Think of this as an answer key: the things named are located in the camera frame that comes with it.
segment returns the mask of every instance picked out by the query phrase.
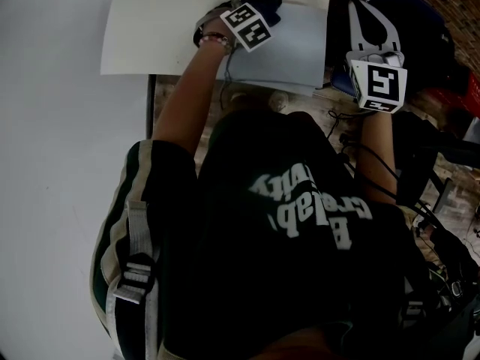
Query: wooden floor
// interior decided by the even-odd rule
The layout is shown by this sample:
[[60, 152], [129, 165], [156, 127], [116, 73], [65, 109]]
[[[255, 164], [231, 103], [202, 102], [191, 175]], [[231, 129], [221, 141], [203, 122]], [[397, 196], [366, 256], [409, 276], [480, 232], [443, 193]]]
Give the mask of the wooden floor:
[[[172, 76], [159, 76], [157, 78], [155, 119], [158, 118], [162, 105], [173, 90], [177, 79], [178, 78]], [[212, 129], [222, 117], [222, 110], [218, 100], [220, 87], [221, 84], [218, 83], [214, 92], [214, 99], [208, 115], [208, 121], [195, 156], [197, 171], [200, 169], [203, 159], [205, 158]], [[232, 92], [253, 93], [254, 95], [265, 97], [266, 100], [272, 93], [272, 91], [268, 89], [248, 85], [234, 85], [229, 89], [229, 92], [230, 94]], [[355, 113], [358, 111], [358, 106], [353, 103], [351, 97], [332, 88], [317, 91], [314, 97], [289, 94], [289, 106], [286, 112], [305, 111], [309, 113], [323, 129], [325, 134], [328, 134], [335, 123], [335, 120], [328, 114], [329, 110], [334, 110], [336, 113]], [[444, 107], [427, 94], [417, 94], [415, 97], [410, 98], [403, 107], [403, 110], [414, 112], [417, 116], [428, 119], [441, 131], [451, 131], [460, 138], [463, 137], [468, 127], [468, 119], [463, 120], [455, 111]], [[335, 150], [338, 152], [341, 150], [341, 144], [339, 142], [341, 134], [348, 134], [352, 139], [356, 140], [360, 136], [361, 126], [361, 119], [342, 121], [330, 138]], [[352, 162], [355, 162], [355, 155], [352, 155], [351, 158]], [[454, 190], [448, 196], [447, 204], [437, 217], [447, 230], [450, 230], [458, 236], [468, 247], [470, 254], [480, 265], [480, 238], [477, 238], [473, 232], [474, 229], [480, 229], [480, 223], [474, 218], [475, 210], [480, 203], [480, 184], [470, 175], [469, 169], [464, 166], [449, 163], [441, 154], [439, 154], [437, 158], [434, 170], [443, 181], [451, 178], [454, 182]], [[422, 200], [433, 206], [438, 196], [437, 190], [433, 184], [429, 182], [422, 196]], [[430, 251], [430, 248], [426, 247], [425, 243], [420, 239], [418, 240], [418, 246], [423, 248], [422, 250], [426, 251], [426, 253]]]

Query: wristband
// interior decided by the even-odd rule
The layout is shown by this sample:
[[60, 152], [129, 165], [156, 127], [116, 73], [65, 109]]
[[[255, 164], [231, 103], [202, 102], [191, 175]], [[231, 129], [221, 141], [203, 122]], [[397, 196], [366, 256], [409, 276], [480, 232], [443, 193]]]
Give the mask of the wristband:
[[223, 47], [225, 48], [226, 55], [229, 55], [230, 53], [232, 53], [233, 47], [232, 47], [232, 44], [230, 44], [230, 40], [228, 39], [227, 36], [223, 36], [222, 34], [217, 32], [209, 32], [200, 39], [199, 45], [202, 45], [207, 41], [214, 41], [215, 43], [219, 43], [223, 45]]

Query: red object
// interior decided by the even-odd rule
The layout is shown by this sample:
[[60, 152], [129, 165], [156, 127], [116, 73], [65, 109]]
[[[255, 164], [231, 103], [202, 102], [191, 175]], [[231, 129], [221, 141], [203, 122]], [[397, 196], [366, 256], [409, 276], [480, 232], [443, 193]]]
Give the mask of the red object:
[[480, 82], [472, 72], [469, 75], [468, 89], [465, 96], [460, 96], [442, 88], [429, 89], [428, 92], [442, 103], [463, 108], [480, 118]]

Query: cable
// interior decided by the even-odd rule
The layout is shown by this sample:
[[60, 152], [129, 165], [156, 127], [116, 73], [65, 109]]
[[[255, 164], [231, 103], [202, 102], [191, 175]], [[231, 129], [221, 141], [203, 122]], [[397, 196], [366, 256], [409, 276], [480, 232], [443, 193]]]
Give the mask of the cable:
[[337, 114], [333, 109], [328, 111], [328, 115], [335, 119], [335, 123], [333, 124], [333, 127], [331, 127], [330, 133], [327, 136], [327, 140], [330, 140], [330, 136], [333, 134], [333, 131], [335, 130], [336, 127], [340, 124], [341, 121], [349, 121], [352, 119], [357, 119], [361, 117], [367, 117], [374, 115], [376, 111], [367, 111], [367, 112], [359, 112], [359, 113], [340, 113]]
[[368, 148], [366, 145], [360, 144], [359, 142], [349, 142], [345, 144], [345, 146], [342, 148], [342, 153], [348, 147], [356, 147], [356, 148], [364, 149], [365, 151], [371, 153], [390, 172], [390, 174], [397, 179], [397, 181], [400, 180], [397, 174], [393, 172], [393, 169], [390, 168], [389, 165], [385, 161], [383, 161], [383, 159], [373, 149]]
[[[364, 149], [365, 151], [371, 153], [387, 170], [388, 172], [393, 176], [395, 177], [395, 179], [397, 179], [397, 181], [400, 180], [400, 178], [398, 177], [398, 175], [393, 171], [392, 168], [389, 167], [389, 165], [375, 152], [373, 151], [371, 148], [368, 148], [366, 145], [363, 145], [359, 142], [350, 142], [350, 143], [347, 143], [345, 144], [345, 146], [342, 148], [342, 153], [344, 154], [344, 151], [345, 149], [347, 149], [348, 147], [355, 147], [355, 148], [360, 148], [360, 149]], [[367, 179], [371, 185], [372, 181], [369, 180], [368, 178], [366, 178], [364, 175], [362, 175], [364, 177], [364, 179]], [[385, 188], [382, 188], [380, 189], [381, 187], [377, 184], [377, 183], [374, 183], [376, 185], [376, 189], [378, 191], [381, 191], [383, 193]], [[387, 196], [390, 196], [392, 197], [391, 195], [393, 193], [386, 193]], [[430, 221], [430, 223], [432, 225], [434, 225], [436, 228], [439, 228], [441, 230], [446, 230], [445, 227], [442, 225], [442, 223], [440, 223], [440, 221], [438, 220], [437, 216], [435, 216], [435, 214], [421, 201], [421, 200], [418, 200], [417, 202], [426, 212], [427, 214], [425, 213], [419, 213], [418, 212], [418, 209], [416, 207], [412, 207], [412, 206], [409, 206], [407, 205], [408, 208], [412, 209], [414, 212], [418, 213], [419, 215], [423, 216], [426, 220]]]
[[228, 56], [226, 61], [225, 74], [223, 75], [223, 84], [220, 89], [220, 108], [224, 110], [224, 92], [232, 84], [232, 75], [230, 74], [230, 63], [232, 62], [233, 54], [237, 50], [237, 47], [234, 45], [232, 52]]
[[473, 252], [475, 255], [477, 255], [477, 257], [480, 259], [480, 255], [479, 255], [478, 253], [476, 253], [475, 248], [473, 247], [473, 244], [472, 244], [470, 241], [468, 241], [468, 240], [466, 240], [466, 242], [467, 242], [468, 244], [470, 244], [470, 247], [472, 247], [472, 252]]
[[[378, 185], [375, 181], [370, 180], [367, 176], [365, 176], [363, 173], [359, 172], [349, 161], [346, 161], [345, 164], [357, 175], [360, 175], [368, 184], [370, 184], [372, 187], [377, 189], [380, 192], [383, 192], [385, 195], [388, 197], [391, 197], [393, 200], [397, 200], [398, 198], [390, 191], [386, 190], [384, 187]], [[422, 210], [418, 209], [417, 207], [411, 206], [411, 205], [405, 205], [408, 209], [411, 209], [415, 213], [417, 213], [420, 216], [423, 216], [426, 220], [430, 221], [430, 216], [423, 212]]]
[[425, 245], [427, 247], [430, 248], [430, 250], [435, 254], [436, 257], [438, 257], [438, 260], [440, 260], [440, 262], [442, 263], [442, 259], [440, 259], [440, 256], [438, 256], [438, 253], [434, 250], [434, 248], [431, 247], [429, 244], [427, 244], [427, 242], [424, 240], [424, 238], [422, 238], [421, 236], [419, 236], [419, 238], [425, 243]]
[[473, 222], [474, 222], [474, 221], [475, 221], [475, 215], [473, 215], [473, 217], [472, 217], [472, 221], [470, 221], [470, 225], [468, 226], [468, 229], [466, 230], [465, 242], [466, 242], [466, 241], [467, 241], [467, 239], [468, 239], [468, 236], [469, 236], [469, 234], [470, 234], [470, 228], [472, 228], [472, 225], [473, 225]]
[[442, 291], [444, 290], [444, 288], [446, 287], [446, 289], [448, 290], [448, 293], [450, 294], [450, 296], [453, 298], [453, 295], [452, 295], [452, 291], [450, 290], [450, 287], [449, 287], [449, 284], [446, 282], [446, 280], [438, 273], [436, 273], [435, 271], [433, 271], [431, 268], [428, 269], [428, 271], [433, 274], [433, 275], [436, 275], [438, 278], [440, 278], [442, 280], [442, 282], [444, 283], [443, 287], [441, 289], [439, 289], [437, 292], [438, 294], [440, 295], [442, 293]]

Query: white paper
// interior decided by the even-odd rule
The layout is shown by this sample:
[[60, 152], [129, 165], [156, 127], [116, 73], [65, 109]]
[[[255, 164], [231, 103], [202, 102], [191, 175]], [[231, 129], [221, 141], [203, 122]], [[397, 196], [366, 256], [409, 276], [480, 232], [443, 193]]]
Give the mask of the white paper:
[[[282, 20], [271, 28], [274, 38], [261, 48], [247, 52], [239, 48], [232, 55], [229, 72], [233, 81], [250, 80], [259, 86], [290, 85], [288, 92], [311, 93], [323, 86], [327, 34], [326, 10], [298, 4], [283, 4]], [[227, 58], [217, 79], [223, 80]]]
[[[194, 56], [195, 24], [228, 0], [113, 0], [102, 74], [180, 75]], [[328, 10], [329, 0], [283, 0]]]

